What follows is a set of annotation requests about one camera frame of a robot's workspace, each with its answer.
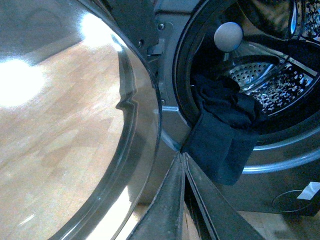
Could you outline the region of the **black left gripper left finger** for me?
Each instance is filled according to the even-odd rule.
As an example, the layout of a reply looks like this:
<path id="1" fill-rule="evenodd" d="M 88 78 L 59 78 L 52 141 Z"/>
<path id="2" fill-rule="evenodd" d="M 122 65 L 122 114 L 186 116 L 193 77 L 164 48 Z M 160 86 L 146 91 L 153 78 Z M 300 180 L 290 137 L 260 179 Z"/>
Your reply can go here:
<path id="1" fill-rule="evenodd" d="M 184 157 L 177 153 L 163 182 L 128 240 L 181 240 L 186 173 Z"/>

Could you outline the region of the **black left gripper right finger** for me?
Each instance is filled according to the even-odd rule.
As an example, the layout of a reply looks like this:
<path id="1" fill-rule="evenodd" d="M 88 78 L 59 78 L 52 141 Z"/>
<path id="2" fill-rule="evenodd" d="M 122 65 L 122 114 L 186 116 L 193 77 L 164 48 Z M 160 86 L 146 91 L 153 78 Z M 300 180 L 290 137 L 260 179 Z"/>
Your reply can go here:
<path id="1" fill-rule="evenodd" d="M 264 237 L 228 203 L 191 156 L 187 153 L 182 156 L 191 191 L 204 220 L 204 229 L 211 239 L 263 240 Z"/>

